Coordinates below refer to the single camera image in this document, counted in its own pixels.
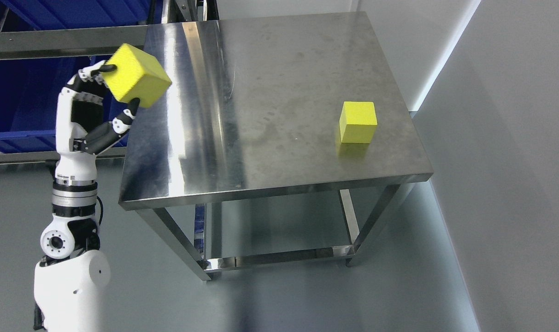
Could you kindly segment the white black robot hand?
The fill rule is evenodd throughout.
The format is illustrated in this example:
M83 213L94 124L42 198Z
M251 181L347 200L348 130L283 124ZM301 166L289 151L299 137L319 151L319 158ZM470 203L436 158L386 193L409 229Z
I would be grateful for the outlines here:
M134 98L112 120L104 119L108 93L103 74L117 65L100 61L78 70L58 95L55 124L56 163L54 179L60 185L88 185L97 179L96 157L128 133L140 105Z

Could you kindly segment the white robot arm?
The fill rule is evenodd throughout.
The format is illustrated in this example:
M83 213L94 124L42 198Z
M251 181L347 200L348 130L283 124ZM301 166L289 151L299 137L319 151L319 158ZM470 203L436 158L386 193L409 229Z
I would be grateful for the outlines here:
M104 332L104 290L111 277L100 251L97 183L53 182L52 221L42 231L34 271L34 330Z

